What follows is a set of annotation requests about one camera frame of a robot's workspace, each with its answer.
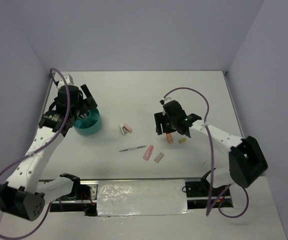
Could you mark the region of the grey slim pen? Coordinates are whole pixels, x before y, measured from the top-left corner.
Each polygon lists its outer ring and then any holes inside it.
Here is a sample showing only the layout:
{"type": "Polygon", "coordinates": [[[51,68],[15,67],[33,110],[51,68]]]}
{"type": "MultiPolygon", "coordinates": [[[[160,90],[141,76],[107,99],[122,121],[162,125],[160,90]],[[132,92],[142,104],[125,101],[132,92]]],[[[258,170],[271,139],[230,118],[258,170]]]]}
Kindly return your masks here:
{"type": "Polygon", "coordinates": [[[138,150],[138,149],[143,149],[146,148],[147,145],[141,145],[141,146],[136,146],[136,147],[130,147],[126,149],[119,150],[118,152],[127,152],[127,151],[133,151],[133,150],[138,150]]]}

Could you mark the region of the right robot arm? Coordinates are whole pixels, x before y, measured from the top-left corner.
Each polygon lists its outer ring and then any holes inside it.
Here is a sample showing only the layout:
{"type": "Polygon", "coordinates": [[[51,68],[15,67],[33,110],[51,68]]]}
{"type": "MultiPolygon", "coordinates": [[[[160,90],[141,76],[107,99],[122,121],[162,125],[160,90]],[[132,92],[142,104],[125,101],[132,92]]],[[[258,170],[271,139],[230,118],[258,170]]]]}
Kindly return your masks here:
{"type": "Polygon", "coordinates": [[[204,176],[206,180],[202,182],[201,190],[205,195],[212,196],[219,187],[227,185],[247,188],[268,169],[267,161],[254,137],[235,136],[206,123],[194,113],[187,115],[176,100],[162,99],[160,103],[163,111],[154,114],[158,135],[177,132],[209,144],[212,150],[228,158],[227,167],[214,167],[214,171],[204,176]]]}

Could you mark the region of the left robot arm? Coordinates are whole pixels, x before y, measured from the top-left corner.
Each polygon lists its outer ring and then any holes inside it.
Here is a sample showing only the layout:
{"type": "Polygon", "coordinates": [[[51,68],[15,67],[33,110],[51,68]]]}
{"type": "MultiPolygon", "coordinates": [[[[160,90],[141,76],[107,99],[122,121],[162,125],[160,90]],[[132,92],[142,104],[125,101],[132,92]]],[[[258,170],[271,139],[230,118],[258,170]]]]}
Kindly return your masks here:
{"type": "Polygon", "coordinates": [[[96,107],[97,103],[85,84],[59,88],[57,97],[39,122],[28,158],[0,184],[1,211],[34,221],[50,202],[62,196],[75,200],[82,192],[89,192],[89,187],[81,185],[79,177],[69,173],[63,173],[44,185],[38,183],[52,154],[74,126],[79,114],[96,107]]]}

